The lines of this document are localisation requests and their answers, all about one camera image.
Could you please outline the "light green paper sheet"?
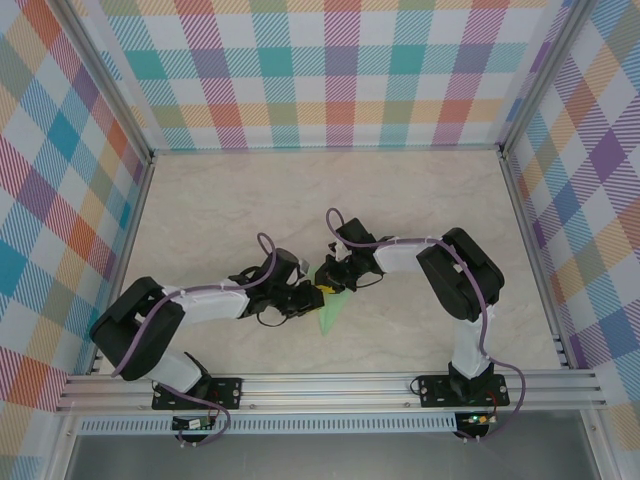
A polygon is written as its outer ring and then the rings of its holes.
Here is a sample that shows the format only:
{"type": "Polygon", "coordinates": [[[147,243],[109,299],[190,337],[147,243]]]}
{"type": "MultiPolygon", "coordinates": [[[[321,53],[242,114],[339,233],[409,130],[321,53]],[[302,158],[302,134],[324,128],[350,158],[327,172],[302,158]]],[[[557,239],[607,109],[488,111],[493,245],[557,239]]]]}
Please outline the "light green paper sheet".
{"type": "Polygon", "coordinates": [[[327,336],[332,326],[340,316],[352,292],[348,289],[338,292],[334,287],[317,283],[315,280],[318,267],[311,266],[308,277],[323,293],[324,305],[317,310],[321,334],[327,336]]]}

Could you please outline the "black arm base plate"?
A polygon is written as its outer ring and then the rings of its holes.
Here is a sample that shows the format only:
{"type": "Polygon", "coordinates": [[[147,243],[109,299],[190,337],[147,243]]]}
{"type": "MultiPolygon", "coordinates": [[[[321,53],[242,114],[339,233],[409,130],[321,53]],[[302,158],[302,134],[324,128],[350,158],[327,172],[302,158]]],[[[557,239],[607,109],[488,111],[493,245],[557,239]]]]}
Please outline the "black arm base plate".
{"type": "Polygon", "coordinates": [[[190,390],[180,395],[175,394],[166,386],[153,383],[153,410],[204,410],[206,406],[200,402],[187,399],[187,396],[199,400],[216,403],[227,410],[239,408],[242,382],[239,377],[210,377],[203,376],[190,390]]]}
{"type": "Polygon", "coordinates": [[[510,397],[503,375],[493,374],[473,380],[449,375],[422,375],[416,378],[423,408],[504,407],[510,397]]]}

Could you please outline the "aluminium table edge rail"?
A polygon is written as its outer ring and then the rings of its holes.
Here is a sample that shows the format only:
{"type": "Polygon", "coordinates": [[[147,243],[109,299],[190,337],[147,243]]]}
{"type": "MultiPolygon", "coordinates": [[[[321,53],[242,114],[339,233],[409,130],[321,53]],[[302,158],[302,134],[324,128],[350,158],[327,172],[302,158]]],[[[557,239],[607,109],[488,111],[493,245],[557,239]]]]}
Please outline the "aluminium table edge rail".
{"type": "Polygon", "coordinates": [[[135,197],[134,207],[131,209],[127,219],[122,249],[120,255],[116,257],[116,261],[112,267],[108,297],[101,313],[104,313],[117,300],[122,292],[141,218],[153,181],[156,164],[157,162],[155,157],[150,158],[144,163],[141,182],[135,197]]]}
{"type": "Polygon", "coordinates": [[[559,317],[559,312],[553,298],[550,283],[545,276],[542,257],[538,250],[537,239],[532,226],[529,224],[523,197],[518,189],[517,182],[515,181],[509,162],[501,152],[498,152],[498,162],[560,365],[564,369],[573,369],[575,367],[575,358],[573,356],[571,346],[566,346],[564,327],[559,317]]]}

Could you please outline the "aluminium frame post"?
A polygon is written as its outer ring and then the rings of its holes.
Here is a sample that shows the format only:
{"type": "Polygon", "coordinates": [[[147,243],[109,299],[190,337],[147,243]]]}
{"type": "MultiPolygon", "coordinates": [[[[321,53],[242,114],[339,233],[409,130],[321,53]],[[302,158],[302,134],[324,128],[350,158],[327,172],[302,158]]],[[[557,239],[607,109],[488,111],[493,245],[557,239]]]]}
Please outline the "aluminium frame post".
{"type": "Polygon", "coordinates": [[[499,158],[509,159],[534,111],[555,79],[598,0],[549,0],[548,10],[532,37],[525,55],[522,83],[496,140],[499,158]]]}
{"type": "Polygon", "coordinates": [[[123,95],[122,88],[116,82],[115,77],[100,54],[101,51],[109,53],[114,65],[120,72],[126,91],[132,93],[136,101],[140,101],[143,113],[149,114],[149,106],[142,97],[132,68],[127,62],[123,49],[100,1],[81,0],[87,12],[86,18],[93,26],[92,29],[87,28],[88,24],[83,21],[83,16],[78,13],[73,0],[49,0],[49,3],[58,20],[69,34],[75,48],[81,54],[87,70],[95,80],[96,85],[113,109],[114,115],[121,123],[126,136],[146,160],[146,163],[152,164],[154,145],[148,142],[140,123],[132,113],[129,102],[123,95]]]}

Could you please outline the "aluminium frame bar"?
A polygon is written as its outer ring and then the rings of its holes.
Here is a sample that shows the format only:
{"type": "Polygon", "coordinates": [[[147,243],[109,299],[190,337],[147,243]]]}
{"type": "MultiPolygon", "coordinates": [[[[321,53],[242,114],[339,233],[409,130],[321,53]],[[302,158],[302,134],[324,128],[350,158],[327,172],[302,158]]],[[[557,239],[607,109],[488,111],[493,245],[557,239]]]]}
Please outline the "aluminium frame bar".
{"type": "Polygon", "coordinates": [[[599,410],[582,410],[582,421],[601,480],[620,480],[619,470],[599,410]]]}
{"type": "Polygon", "coordinates": [[[65,480],[79,429],[79,417],[65,415],[60,427],[44,480],[65,480]]]}

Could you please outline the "aluminium mounting rail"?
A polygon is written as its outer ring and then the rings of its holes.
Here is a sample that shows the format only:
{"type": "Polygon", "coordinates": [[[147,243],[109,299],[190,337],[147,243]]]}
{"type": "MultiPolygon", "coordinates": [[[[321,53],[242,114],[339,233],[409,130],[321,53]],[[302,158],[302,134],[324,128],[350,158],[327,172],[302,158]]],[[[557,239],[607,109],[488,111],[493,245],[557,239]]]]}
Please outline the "aluminium mounting rail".
{"type": "MultiPolygon", "coordinates": [[[[419,388],[410,373],[243,374],[241,413],[381,413],[420,409],[419,388]]],[[[596,375],[589,370],[525,373],[524,411],[603,409],[596,375]]],[[[115,415],[151,412],[149,380],[126,382],[107,375],[72,376],[57,412],[115,415]]]]}

